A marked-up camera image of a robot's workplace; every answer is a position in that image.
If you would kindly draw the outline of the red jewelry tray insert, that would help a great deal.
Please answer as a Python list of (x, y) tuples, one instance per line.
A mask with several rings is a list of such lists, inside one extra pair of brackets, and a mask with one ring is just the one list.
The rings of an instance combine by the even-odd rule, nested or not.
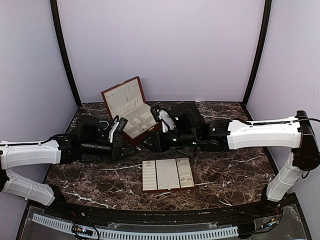
[[(180, 181), (181, 177), (192, 177), (192, 181)], [(190, 160), (187, 157), (145, 160), (142, 162), (142, 191), (163, 192), (191, 190), (195, 187)]]

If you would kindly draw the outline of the red jewelry box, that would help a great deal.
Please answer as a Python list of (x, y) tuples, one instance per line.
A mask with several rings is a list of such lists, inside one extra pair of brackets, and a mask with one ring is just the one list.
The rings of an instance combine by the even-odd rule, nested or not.
[(128, 120), (121, 135), (132, 146), (138, 146), (150, 132), (162, 129), (146, 102), (140, 77), (110, 87), (101, 95), (110, 118), (119, 115)]

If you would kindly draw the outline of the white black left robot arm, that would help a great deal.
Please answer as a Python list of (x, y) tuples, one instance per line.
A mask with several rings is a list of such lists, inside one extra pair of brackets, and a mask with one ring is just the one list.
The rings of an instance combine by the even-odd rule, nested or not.
[(112, 124), (94, 116), (83, 116), (70, 133), (56, 134), (43, 141), (2, 141), (0, 191), (50, 206), (58, 217), (67, 218), (71, 208), (57, 186), (35, 182), (12, 169), (38, 164), (70, 164), (84, 155), (107, 157), (112, 161), (135, 155), (139, 151), (136, 147), (116, 139), (127, 122), (127, 119), (118, 116)]

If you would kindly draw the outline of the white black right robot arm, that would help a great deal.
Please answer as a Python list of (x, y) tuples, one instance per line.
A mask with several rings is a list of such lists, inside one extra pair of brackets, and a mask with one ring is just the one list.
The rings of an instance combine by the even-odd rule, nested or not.
[(320, 151), (311, 119), (305, 111), (295, 116), (266, 121), (239, 118), (213, 120), (206, 123), (195, 103), (181, 103), (170, 110), (152, 106), (151, 115), (162, 125), (142, 142), (154, 153), (169, 149), (199, 148), (204, 152), (227, 152), (242, 148), (285, 147), (291, 152), (284, 166), (265, 187), (263, 200), (255, 205), (255, 213), (266, 217), (274, 202), (301, 178), (320, 165)]

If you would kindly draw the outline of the black front table rail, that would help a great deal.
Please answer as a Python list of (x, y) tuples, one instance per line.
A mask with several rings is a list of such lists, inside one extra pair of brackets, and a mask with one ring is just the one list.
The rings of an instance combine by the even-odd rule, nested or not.
[(99, 207), (89, 207), (79, 204), (68, 203), (69, 213), (61, 216), (53, 210), (40, 206), (40, 204), (30, 201), (29, 207), (40, 208), (40, 212), (45, 215), (75, 221), (77, 223), (88, 223), (99, 226), (106, 226), (109, 223), (123, 224), (199, 224), (218, 222), (223, 224), (246, 224), (252, 222), (252, 210), (262, 206), (262, 202), (252, 202), (236, 206), (219, 208), (209, 208), (202, 210), (182, 210), (182, 211), (136, 211), (106, 209)]

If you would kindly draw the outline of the black left frame post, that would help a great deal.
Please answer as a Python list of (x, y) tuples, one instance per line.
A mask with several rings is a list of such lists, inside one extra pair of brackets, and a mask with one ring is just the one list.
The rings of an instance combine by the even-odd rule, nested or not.
[(65, 40), (64, 40), (64, 34), (63, 34), (63, 29), (62, 29), (60, 14), (59, 14), (58, 1), (57, 0), (50, 0), (49, 2), (50, 2), (54, 30), (55, 30), (55, 34), (56, 34), (56, 39), (57, 39), (63, 67), (64, 67), (64, 70), (66, 73), (67, 81), (68, 81), (73, 99), (75, 101), (77, 108), (79, 108), (82, 105), (82, 101), (81, 101), (80, 94), (79, 94), (77, 86), (76, 86), (76, 81), (73, 76), (69, 56), (67, 53), (67, 48), (66, 48), (66, 44), (65, 44)]

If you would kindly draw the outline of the black frame post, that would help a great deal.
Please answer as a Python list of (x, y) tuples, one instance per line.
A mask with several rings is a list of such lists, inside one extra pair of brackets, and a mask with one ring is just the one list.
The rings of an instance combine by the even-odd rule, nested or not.
[(50, 0), (49, 2), (50, 2), (54, 30), (55, 30), (55, 34), (56, 34), (56, 39), (57, 39), (63, 67), (64, 67), (64, 70), (66, 73), (67, 81), (68, 81), (73, 99), (75, 101), (77, 108), (79, 108), (82, 105), (82, 101), (81, 101), (80, 94), (79, 94), (77, 86), (76, 86), (76, 81), (73, 76), (69, 56), (67, 53), (67, 48), (66, 48), (66, 44), (65, 44), (65, 40), (64, 40), (64, 34), (63, 34), (63, 29), (62, 29), (60, 14), (59, 14), (58, 1), (57, 0)]
[(270, 15), (271, 15), (271, 8), (272, 8), (272, 0), (265, 0), (264, 1), (264, 8), (263, 8), (263, 14), (262, 14), (262, 20), (261, 20), (261, 26), (260, 26), (260, 32), (259, 32), (259, 37), (257, 41), (257, 46), (256, 46), (256, 51), (252, 63), (252, 68), (250, 71), (250, 75), (248, 78), (247, 86), (244, 92), (243, 99), (241, 101), (241, 104), (244, 108), (248, 106), (255, 80), (258, 74), (264, 46), (265, 46), (265, 41), (266, 41), (266, 36), (267, 36), (267, 31), (268, 31), (268, 25), (269, 25), (269, 20), (270, 20)]

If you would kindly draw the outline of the black right frame post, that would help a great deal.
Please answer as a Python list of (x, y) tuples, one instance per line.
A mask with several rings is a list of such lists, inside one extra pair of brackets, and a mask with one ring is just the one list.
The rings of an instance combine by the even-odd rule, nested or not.
[(261, 26), (260, 26), (260, 32), (259, 32), (259, 37), (257, 41), (257, 46), (256, 46), (256, 51), (252, 63), (252, 68), (250, 71), (250, 75), (248, 78), (247, 86), (244, 92), (243, 99), (241, 101), (241, 104), (244, 108), (248, 106), (255, 80), (258, 74), (264, 46), (265, 46), (265, 41), (266, 41), (266, 36), (267, 36), (267, 31), (268, 31), (268, 25), (269, 25), (269, 20), (270, 20), (270, 15), (271, 15), (271, 8), (272, 8), (272, 0), (265, 0), (264, 1), (264, 8), (263, 8), (263, 14), (262, 14), (262, 20), (261, 20)]

